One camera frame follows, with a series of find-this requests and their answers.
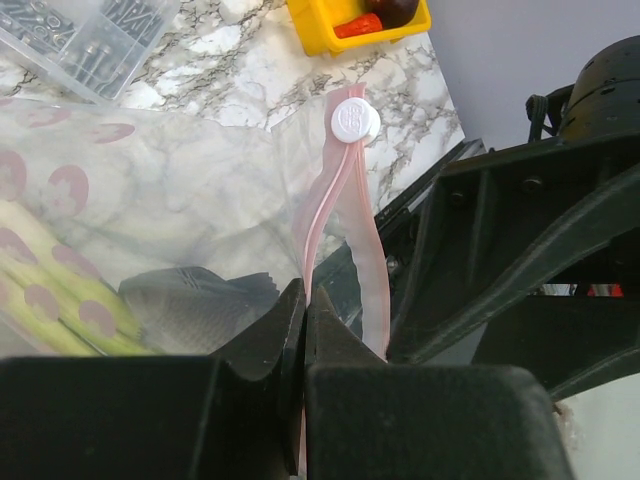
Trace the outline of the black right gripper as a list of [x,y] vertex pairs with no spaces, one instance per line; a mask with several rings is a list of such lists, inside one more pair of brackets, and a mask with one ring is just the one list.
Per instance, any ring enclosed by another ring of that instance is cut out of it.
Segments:
[[527,145],[553,138],[569,144],[604,143],[607,150],[639,148],[639,37],[619,40],[593,56],[574,83],[525,104]]

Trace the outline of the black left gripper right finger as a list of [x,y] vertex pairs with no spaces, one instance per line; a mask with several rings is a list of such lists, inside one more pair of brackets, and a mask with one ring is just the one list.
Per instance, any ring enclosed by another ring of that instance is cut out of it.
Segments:
[[516,367],[392,365],[317,290],[307,316],[311,479],[569,479],[552,403]]

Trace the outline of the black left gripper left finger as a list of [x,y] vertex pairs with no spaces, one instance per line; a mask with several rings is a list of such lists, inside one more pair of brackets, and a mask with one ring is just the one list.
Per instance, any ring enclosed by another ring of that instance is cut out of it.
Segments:
[[1,364],[5,479],[286,479],[298,471],[306,299],[208,356]]

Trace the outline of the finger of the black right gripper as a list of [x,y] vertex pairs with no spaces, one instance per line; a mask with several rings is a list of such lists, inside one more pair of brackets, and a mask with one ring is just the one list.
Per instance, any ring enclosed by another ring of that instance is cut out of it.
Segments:
[[639,225],[639,138],[547,139],[448,165],[387,357],[420,364]]

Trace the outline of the pale green celery stalk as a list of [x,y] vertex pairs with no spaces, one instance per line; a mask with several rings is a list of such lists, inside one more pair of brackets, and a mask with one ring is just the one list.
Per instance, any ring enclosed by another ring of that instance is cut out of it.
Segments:
[[1,314],[42,350],[151,356],[141,326],[98,270],[17,202],[1,202]]

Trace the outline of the clear zip top bag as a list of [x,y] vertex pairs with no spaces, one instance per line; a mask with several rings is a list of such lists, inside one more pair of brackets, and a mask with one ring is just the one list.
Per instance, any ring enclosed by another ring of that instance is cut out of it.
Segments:
[[[266,272],[279,297],[291,281],[303,283],[298,471],[307,477],[307,316],[314,293],[326,292],[313,280],[332,215],[356,268],[362,334],[333,306],[335,314],[381,360],[389,341],[389,280],[370,204],[367,145],[345,144],[330,127],[335,108],[352,97],[367,101],[364,86],[310,101],[271,131],[17,100],[1,109],[1,202],[28,210],[120,298],[122,281],[175,267],[204,267],[225,280]],[[2,314],[1,344],[1,364],[23,357],[208,356],[224,346],[209,354],[150,347],[151,356],[64,356],[38,348]]]

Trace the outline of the orange carrot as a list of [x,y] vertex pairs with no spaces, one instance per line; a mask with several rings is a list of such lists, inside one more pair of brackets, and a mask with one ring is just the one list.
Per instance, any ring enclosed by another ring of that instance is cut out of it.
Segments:
[[384,26],[374,13],[366,13],[357,18],[334,27],[334,34],[339,39],[351,38],[381,32]]

